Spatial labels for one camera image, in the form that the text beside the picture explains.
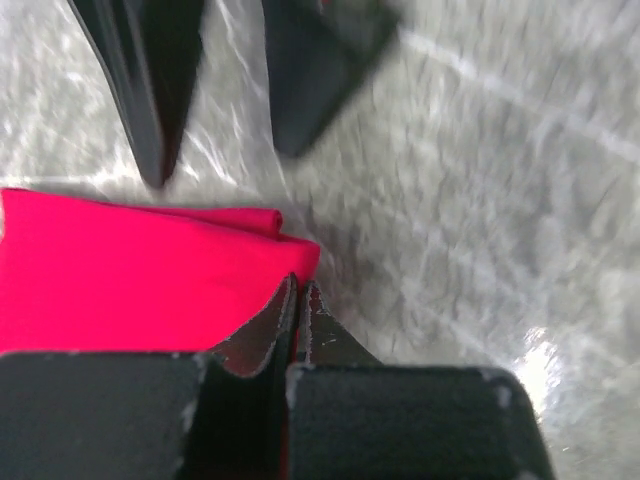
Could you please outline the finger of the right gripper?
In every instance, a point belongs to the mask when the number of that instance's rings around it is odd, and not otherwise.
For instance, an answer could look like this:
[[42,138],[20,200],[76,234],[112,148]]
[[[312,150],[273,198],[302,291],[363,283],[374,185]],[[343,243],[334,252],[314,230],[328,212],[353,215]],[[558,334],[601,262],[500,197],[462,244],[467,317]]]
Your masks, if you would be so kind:
[[275,151],[310,150],[376,66],[400,15],[386,1],[262,3]]
[[71,0],[100,62],[142,180],[176,166],[203,45],[201,1]]

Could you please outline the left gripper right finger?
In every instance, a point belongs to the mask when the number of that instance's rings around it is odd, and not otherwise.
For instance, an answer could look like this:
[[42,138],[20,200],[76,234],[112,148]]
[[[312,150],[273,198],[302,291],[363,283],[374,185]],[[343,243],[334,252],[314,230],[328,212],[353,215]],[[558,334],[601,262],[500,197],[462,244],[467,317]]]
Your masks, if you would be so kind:
[[286,377],[291,479],[551,479],[532,403],[490,366],[386,365],[330,313],[301,303]]

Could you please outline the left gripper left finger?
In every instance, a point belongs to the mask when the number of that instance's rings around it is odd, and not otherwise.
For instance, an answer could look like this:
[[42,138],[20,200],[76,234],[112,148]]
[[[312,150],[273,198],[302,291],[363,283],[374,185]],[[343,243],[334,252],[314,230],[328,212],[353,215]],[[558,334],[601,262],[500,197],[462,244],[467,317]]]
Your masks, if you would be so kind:
[[198,353],[1,359],[5,479],[274,479],[298,285]]

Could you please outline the crimson red t shirt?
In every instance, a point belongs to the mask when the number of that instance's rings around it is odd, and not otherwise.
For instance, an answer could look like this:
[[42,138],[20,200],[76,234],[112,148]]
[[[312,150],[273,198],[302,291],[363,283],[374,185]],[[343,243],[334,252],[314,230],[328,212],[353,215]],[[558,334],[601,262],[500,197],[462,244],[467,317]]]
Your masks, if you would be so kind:
[[320,249],[275,209],[123,206],[1,193],[1,349],[197,352],[246,324]]

